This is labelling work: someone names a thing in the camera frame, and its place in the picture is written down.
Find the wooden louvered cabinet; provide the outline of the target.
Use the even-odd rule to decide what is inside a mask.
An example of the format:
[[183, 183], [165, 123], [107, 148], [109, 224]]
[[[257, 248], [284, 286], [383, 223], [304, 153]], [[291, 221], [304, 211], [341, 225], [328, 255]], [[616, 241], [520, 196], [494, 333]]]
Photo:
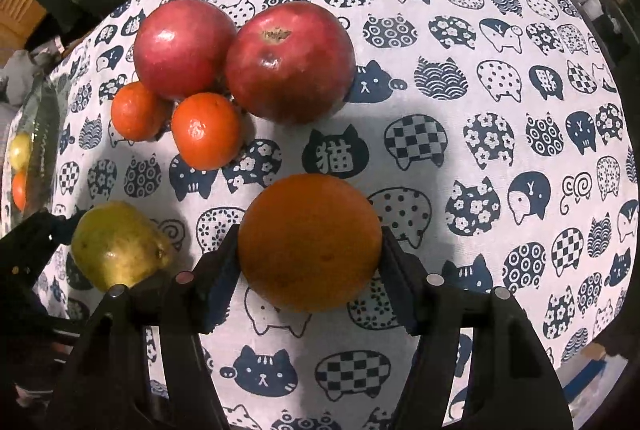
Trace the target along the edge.
[[0, 0], [0, 62], [22, 49], [47, 15], [38, 0]]

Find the cat pattern tablecloth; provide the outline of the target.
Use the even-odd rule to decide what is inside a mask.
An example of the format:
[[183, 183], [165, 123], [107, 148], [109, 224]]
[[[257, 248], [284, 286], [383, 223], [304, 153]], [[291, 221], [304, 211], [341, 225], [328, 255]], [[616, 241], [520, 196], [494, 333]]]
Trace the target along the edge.
[[[638, 242], [631, 136], [602, 50], [570, 0], [301, 0], [341, 20], [356, 80], [336, 115], [250, 119], [229, 165], [197, 172], [174, 138], [133, 143], [111, 120], [143, 21], [126, 0], [53, 73], [62, 92], [52, 205], [131, 203], [194, 263], [268, 185], [343, 179], [401, 247], [464, 289], [508, 289], [554, 368], [623, 306]], [[298, 0], [204, 0], [242, 26]]]

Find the small mandarin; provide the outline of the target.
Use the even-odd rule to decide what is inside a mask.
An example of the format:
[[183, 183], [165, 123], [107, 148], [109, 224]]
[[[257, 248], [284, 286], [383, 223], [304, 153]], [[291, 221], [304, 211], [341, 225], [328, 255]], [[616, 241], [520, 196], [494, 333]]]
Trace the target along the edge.
[[171, 115], [174, 104], [156, 95], [141, 82], [132, 82], [116, 93], [111, 119], [116, 132], [131, 142], [155, 137]]
[[182, 160], [200, 171], [218, 170], [240, 152], [243, 133], [238, 109], [222, 95], [199, 93], [181, 101], [171, 133]]

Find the grey clothes pile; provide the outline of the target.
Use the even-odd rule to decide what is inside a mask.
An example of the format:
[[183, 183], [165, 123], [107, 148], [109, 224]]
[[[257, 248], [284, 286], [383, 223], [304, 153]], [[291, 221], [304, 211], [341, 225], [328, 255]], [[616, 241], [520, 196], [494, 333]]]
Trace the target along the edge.
[[27, 50], [16, 50], [1, 69], [1, 100], [12, 107], [20, 107], [32, 90], [37, 75], [49, 73], [56, 65], [50, 52], [32, 56]]

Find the red apple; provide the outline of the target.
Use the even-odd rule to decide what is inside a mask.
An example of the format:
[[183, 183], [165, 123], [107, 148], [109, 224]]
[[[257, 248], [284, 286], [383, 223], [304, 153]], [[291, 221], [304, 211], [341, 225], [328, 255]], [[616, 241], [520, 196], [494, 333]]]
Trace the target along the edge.
[[308, 2], [270, 7], [247, 21], [224, 65], [234, 100], [279, 124], [329, 116], [355, 74], [354, 46], [344, 26], [326, 8]]
[[233, 21], [216, 6], [172, 0], [143, 20], [134, 39], [134, 69], [164, 99], [215, 92], [235, 35]]

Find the large orange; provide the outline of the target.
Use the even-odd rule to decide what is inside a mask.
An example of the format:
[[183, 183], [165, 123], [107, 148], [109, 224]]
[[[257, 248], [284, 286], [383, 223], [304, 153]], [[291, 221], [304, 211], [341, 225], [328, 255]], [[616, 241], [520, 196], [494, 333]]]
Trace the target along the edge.
[[13, 176], [12, 199], [14, 205], [23, 212], [26, 207], [26, 173], [24, 171], [17, 172]]
[[337, 177], [296, 174], [262, 191], [238, 231], [241, 271], [279, 309], [317, 313], [354, 300], [370, 283], [382, 226], [358, 189]]

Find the green-yellow pear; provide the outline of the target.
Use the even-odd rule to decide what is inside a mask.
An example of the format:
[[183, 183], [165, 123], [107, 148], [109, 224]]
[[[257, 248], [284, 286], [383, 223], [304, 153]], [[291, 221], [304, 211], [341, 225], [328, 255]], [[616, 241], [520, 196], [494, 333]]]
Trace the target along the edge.
[[20, 173], [26, 170], [32, 153], [32, 135], [28, 132], [17, 133], [10, 142], [9, 160], [14, 172]]

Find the green glass plate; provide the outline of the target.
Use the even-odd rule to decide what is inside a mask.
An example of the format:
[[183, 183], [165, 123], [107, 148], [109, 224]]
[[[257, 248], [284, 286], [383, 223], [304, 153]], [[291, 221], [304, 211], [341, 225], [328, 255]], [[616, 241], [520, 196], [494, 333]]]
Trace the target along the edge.
[[[7, 234], [24, 217], [50, 207], [60, 124], [60, 104], [55, 85], [47, 75], [39, 75], [9, 129], [1, 181], [2, 234]], [[28, 140], [28, 157], [24, 168], [15, 171], [11, 164], [11, 144], [20, 135]], [[14, 176], [20, 173], [25, 175], [23, 210], [13, 198]]]

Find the grey shoe rack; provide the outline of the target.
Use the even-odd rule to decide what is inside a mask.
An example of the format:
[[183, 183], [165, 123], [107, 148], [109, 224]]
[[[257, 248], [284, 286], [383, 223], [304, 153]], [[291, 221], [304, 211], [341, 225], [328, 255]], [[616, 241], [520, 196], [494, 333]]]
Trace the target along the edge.
[[639, 15], [631, 0], [571, 0], [613, 67], [639, 49]]

